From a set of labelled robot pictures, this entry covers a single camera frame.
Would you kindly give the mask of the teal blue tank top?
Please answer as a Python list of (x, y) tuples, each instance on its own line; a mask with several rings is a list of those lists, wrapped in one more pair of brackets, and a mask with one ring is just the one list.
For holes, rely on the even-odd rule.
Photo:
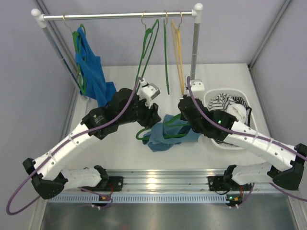
[(200, 134), (194, 132), (187, 121), (181, 120), (180, 114), (165, 115), (162, 122), (136, 134), (136, 139), (148, 146), (152, 152), (167, 151), (182, 143), (195, 143), (199, 137)]

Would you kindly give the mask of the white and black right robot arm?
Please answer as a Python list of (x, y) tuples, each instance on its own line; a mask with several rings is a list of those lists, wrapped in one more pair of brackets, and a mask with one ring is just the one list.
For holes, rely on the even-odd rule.
[(180, 99), (178, 109), (194, 132), (236, 145), (265, 161), (228, 166), (224, 172), (224, 185), (229, 190), (249, 183), (272, 183), (290, 191), (299, 188), (307, 160), (306, 145), (283, 144), (248, 127), (227, 112), (209, 111), (199, 99), (191, 96)]

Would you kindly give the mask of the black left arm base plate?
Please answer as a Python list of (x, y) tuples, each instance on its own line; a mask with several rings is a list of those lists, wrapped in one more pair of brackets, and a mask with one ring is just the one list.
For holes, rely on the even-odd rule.
[(122, 176), (110, 176), (109, 180), (104, 187), (104, 191), (107, 192), (119, 192), (123, 187), (123, 177)]

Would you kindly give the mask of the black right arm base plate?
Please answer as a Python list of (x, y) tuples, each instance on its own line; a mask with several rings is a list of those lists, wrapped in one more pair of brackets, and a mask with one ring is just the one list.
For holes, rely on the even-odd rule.
[(207, 179), (210, 191), (216, 192), (219, 195), (226, 195), (230, 192), (230, 187), (224, 182), (223, 176), (208, 176)]

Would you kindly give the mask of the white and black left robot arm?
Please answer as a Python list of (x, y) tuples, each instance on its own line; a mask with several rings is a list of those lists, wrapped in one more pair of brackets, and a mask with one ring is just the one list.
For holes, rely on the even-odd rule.
[(109, 176), (102, 166), (81, 170), (66, 170), (65, 166), (89, 146), (116, 132), (120, 125), (138, 122), (144, 128), (151, 128), (160, 122), (158, 105), (153, 103), (159, 94), (153, 84), (140, 87), (138, 93), (120, 89), (106, 106), (92, 109), (51, 151), (36, 159), (26, 159), (23, 166), (35, 191), (43, 199), (51, 199), (73, 188), (105, 190)]

